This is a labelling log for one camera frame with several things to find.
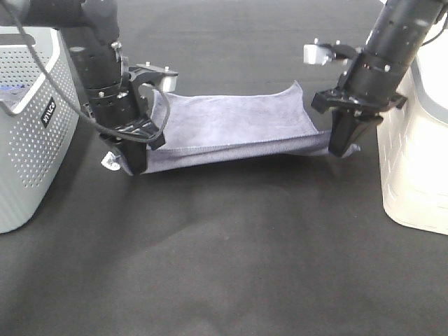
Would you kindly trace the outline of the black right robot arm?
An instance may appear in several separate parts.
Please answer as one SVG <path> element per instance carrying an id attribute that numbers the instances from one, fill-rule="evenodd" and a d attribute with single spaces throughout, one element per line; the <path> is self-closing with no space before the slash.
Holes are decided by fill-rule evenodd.
<path id="1" fill-rule="evenodd" d="M 387 1 L 362 48 L 318 41 L 304 46 L 307 64 L 351 60 L 337 85 L 311 102 L 319 113 L 332 113 L 330 153 L 342 157 L 365 130 L 382 122 L 383 112 L 403 107 L 407 98 L 398 86 L 446 13 L 446 1 Z"/>

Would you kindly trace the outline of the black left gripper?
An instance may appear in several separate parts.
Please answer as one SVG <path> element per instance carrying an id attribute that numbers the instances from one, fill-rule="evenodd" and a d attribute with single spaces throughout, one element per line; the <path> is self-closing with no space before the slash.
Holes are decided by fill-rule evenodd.
<path id="1" fill-rule="evenodd" d="M 148 146 L 157 150 L 165 145 L 163 131 L 148 117 L 126 125 L 107 127 L 96 122 L 96 126 L 107 130 L 100 132 L 100 139 L 111 148 L 117 148 L 119 163 L 129 174 L 141 174 L 147 169 Z"/>

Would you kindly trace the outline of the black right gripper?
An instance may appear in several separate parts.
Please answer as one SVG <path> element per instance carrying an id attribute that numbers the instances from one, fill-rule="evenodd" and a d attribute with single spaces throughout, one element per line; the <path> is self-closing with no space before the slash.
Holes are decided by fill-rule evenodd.
<path id="1" fill-rule="evenodd" d="M 371 102 L 366 98 L 355 97 L 347 91 L 333 88 L 317 92 L 311 107 L 321 114 L 332 111 L 332 130 L 329 151 L 341 158 L 352 145 L 357 145 L 371 128 L 375 128 L 384 120 L 382 113 L 391 109 L 401 109 L 406 103 L 406 96 L 392 94 L 386 103 Z"/>

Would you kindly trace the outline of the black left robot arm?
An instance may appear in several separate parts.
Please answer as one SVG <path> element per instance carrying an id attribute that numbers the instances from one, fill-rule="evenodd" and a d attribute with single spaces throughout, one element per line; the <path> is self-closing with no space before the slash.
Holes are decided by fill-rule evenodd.
<path id="1" fill-rule="evenodd" d="M 117 1 L 2 1 L 1 25 L 60 32 L 87 97 L 74 111 L 91 124 L 131 175 L 148 168 L 148 150 L 165 144 L 165 124 L 150 117 L 147 86 L 160 94 L 172 90 L 177 73 L 157 66 L 130 66 L 119 41 Z"/>

